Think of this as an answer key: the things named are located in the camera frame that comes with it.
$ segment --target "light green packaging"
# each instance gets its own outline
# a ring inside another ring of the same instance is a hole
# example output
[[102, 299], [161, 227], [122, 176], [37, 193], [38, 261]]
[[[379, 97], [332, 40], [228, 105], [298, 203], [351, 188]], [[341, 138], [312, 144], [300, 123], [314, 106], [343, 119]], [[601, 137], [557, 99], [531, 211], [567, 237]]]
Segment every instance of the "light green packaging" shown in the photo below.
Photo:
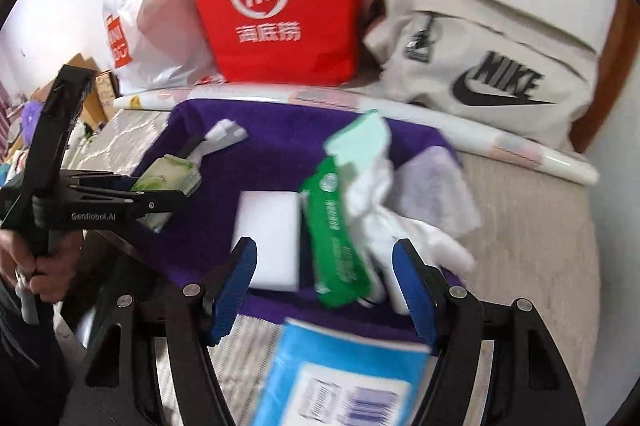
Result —
[[365, 298], [371, 291], [365, 265], [345, 231], [339, 188], [333, 157], [323, 160], [302, 186], [316, 292], [318, 299], [330, 308]]
[[[133, 184], [131, 191], [180, 190], [191, 195], [200, 186], [198, 165], [173, 155], [165, 155], [156, 161]], [[138, 221], [155, 232], [171, 218], [171, 213], [149, 213]]]

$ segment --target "blue and white packaging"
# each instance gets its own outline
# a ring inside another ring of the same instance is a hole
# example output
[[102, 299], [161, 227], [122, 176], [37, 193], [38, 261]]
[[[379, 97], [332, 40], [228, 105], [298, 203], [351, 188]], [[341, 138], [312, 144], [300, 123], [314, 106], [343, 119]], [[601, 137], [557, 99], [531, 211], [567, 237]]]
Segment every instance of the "blue and white packaging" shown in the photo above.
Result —
[[287, 320], [252, 426], [399, 426], [429, 348]]

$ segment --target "chinese characters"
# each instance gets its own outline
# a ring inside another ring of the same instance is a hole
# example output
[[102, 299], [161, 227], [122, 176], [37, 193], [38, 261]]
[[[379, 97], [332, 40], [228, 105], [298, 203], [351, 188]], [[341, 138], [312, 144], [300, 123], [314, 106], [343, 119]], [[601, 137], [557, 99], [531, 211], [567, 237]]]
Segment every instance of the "chinese characters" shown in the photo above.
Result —
[[300, 22], [283, 21], [280, 23], [262, 23], [260, 25], [242, 25], [236, 27], [240, 43], [261, 41], [300, 41], [302, 32]]

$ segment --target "screw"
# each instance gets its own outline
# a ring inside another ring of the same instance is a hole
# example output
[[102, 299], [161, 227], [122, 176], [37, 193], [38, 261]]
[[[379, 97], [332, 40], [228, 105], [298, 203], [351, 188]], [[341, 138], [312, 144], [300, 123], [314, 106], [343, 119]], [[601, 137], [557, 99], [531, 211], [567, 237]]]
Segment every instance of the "screw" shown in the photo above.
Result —
[[118, 307], [120, 307], [121, 309], [123, 309], [124, 307], [128, 307], [132, 303], [133, 303], [133, 298], [131, 297], [130, 294], [123, 294], [118, 298], [118, 301], [116, 302]]
[[184, 289], [182, 289], [182, 294], [187, 297], [197, 296], [200, 294], [200, 286], [197, 283], [185, 285]]
[[524, 298], [520, 298], [518, 301], [516, 301], [516, 305], [523, 312], [529, 312], [533, 310], [533, 303]]
[[464, 287], [460, 287], [460, 285], [454, 285], [449, 289], [449, 294], [451, 294], [454, 298], [461, 299], [466, 297], [466, 289]]

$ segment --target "purple mat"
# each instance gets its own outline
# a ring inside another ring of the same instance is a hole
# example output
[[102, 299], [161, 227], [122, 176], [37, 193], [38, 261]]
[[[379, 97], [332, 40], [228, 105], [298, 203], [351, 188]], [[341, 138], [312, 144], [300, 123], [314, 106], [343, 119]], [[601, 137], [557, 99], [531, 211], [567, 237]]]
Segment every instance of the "purple mat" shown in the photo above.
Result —
[[[193, 99], [174, 108], [168, 126], [145, 153], [134, 175], [157, 158], [175, 154], [193, 135], [203, 135], [220, 119], [243, 126], [249, 139], [206, 156], [202, 184], [187, 207], [155, 234], [142, 226], [130, 237], [145, 261], [177, 286], [197, 282], [231, 250], [239, 194], [245, 190], [298, 191], [325, 158], [325, 140], [358, 114], [269, 102]], [[428, 126], [387, 120], [392, 133], [389, 158], [398, 168], [430, 146], [444, 146]], [[374, 338], [417, 340], [411, 320], [388, 304], [366, 309], [358, 304], [329, 313], [315, 293], [251, 291], [241, 313], [281, 323], [286, 316]]]

